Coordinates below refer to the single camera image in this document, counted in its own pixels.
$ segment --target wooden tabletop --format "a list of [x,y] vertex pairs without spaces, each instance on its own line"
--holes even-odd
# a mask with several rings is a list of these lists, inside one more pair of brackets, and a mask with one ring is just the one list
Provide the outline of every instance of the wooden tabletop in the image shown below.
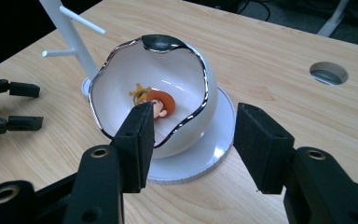
[[[295,147],[327,151],[358,183],[358,46],[179,0],[103,0],[82,16],[107,31],[76,24],[99,67],[114,47],[141,35],[183,39],[209,61],[235,106],[262,108]],[[109,143],[81,93],[86,75],[77,60],[41,56],[66,48],[54,31],[0,64],[0,78],[41,88],[37,99],[1,93],[0,117],[44,117],[40,131],[0,134],[0,183],[24,179],[41,189],[76,172],[85,150]],[[339,64],[348,81],[316,81],[310,67],[318,62]],[[282,195],[258,192],[234,148],[201,179],[149,183],[124,204],[127,223],[287,223]]]

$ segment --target bowl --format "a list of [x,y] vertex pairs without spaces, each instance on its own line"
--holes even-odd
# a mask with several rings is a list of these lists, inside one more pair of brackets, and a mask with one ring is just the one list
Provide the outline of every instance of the bowl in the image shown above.
[[181,153],[208,128],[217,103],[211,67],[193,47],[168,35],[143,35],[110,53],[91,81],[92,115],[113,138],[131,109],[152,101],[153,159]]

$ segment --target light wood surface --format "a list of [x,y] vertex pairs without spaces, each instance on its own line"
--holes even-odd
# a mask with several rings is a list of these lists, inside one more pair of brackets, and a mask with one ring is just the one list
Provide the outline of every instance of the light wood surface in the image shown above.
[[[103,0],[82,16],[107,31],[76,25],[98,67],[114,47],[141,35],[183,39],[209,61],[234,105],[264,109],[295,147],[327,151],[358,182],[358,46],[178,0]],[[38,132],[0,134],[0,183],[24,179],[41,189],[75,172],[85,150],[109,143],[80,91],[86,75],[77,60],[44,59],[45,49],[66,49],[59,32],[0,64],[0,78],[41,87],[38,99],[1,93],[0,117],[45,118]],[[343,66],[348,81],[317,82],[310,75],[317,62]],[[127,223],[287,223],[282,195],[257,192],[234,148],[205,177],[150,183],[124,203]]]

